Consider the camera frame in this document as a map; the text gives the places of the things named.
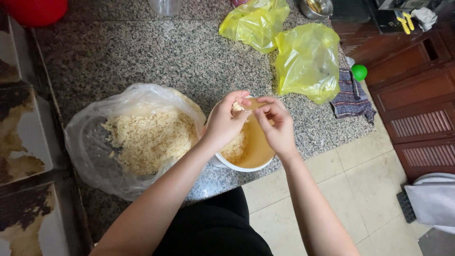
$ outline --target speckled granite surface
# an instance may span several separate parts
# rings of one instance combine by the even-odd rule
[[[309,23],[290,5],[285,29]],[[183,1],[177,16],[159,17],[145,1],[70,0],[63,21],[36,30],[64,125],[89,103],[136,82],[176,88],[207,116],[232,90],[274,95],[277,52],[263,55],[219,36],[218,26],[230,10],[226,0]],[[346,66],[341,50],[339,56],[340,65]],[[375,130],[364,117],[335,119],[329,104],[317,105],[303,95],[280,98],[294,118],[295,140],[305,159]],[[220,194],[281,167],[278,159],[252,173],[209,165],[186,201]],[[80,188],[93,240],[98,241],[129,202],[84,183]]]

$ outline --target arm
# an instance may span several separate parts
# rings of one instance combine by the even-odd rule
[[[213,110],[202,139],[114,221],[91,252],[97,255],[151,255],[171,224],[203,166],[242,129],[249,113],[231,116],[234,102],[250,105],[247,91],[228,94]]]
[[[254,114],[268,144],[283,163],[295,217],[308,255],[359,256],[295,147],[292,117],[284,104],[273,97],[261,97],[258,102],[267,103]]]

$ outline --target clear plastic bag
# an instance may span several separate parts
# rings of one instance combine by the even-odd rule
[[[177,159],[166,160],[156,174],[136,176],[127,172],[112,157],[112,152],[119,149],[106,140],[109,132],[101,124],[107,117],[150,115],[176,108],[194,120],[200,138],[206,120],[200,107],[180,92],[156,84],[133,84],[123,93],[94,102],[74,115],[65,128],[65,143],[82,180],[104,192],[134,201]]]
[[[251,45],[261,53],[277,48],[275,36],[288,17],[286,0],[251,0],[232,10],[220,25],[221,36]]]
[[[317,104],[335,98],[340,91],[340,38],[333,29],[310,23],[281,32],[276,40],[278,95],[300,93]]]

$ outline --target yellow handle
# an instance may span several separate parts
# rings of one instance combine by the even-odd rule
[[[408,28],[408,26],[406,25],[406,20],[403,19],[403,18],[400,18],[400,17],[397,17],[397,20],[398,20],[399,22],[401,22],[401,25],[403,26],[404,32],[405,32],[407,35],[409,35],[409,34],[411,33],[411,31],[409,31],[409,28]]]
[[[403,12],[403,16],[406,17],[409,29],[414,30],[414,24],[412,24],[411,14]]]

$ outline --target hand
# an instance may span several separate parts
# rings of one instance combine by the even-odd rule
[[[251,105],[251,102],[245,98],[249,94],[248,91],[230,92],[213,108],[202,138],[216,151],[221,150],[240,133],[251,112],[240,111],[233,117],[231,114],[232,105],[235,102],[244,106]]]
[[[259,103],[267,103],[254,110],[254,115],[264,131],[269,146],[279,158],[297,152],[294,142],[293,120],[284,104],[275,97],[259,97]]]

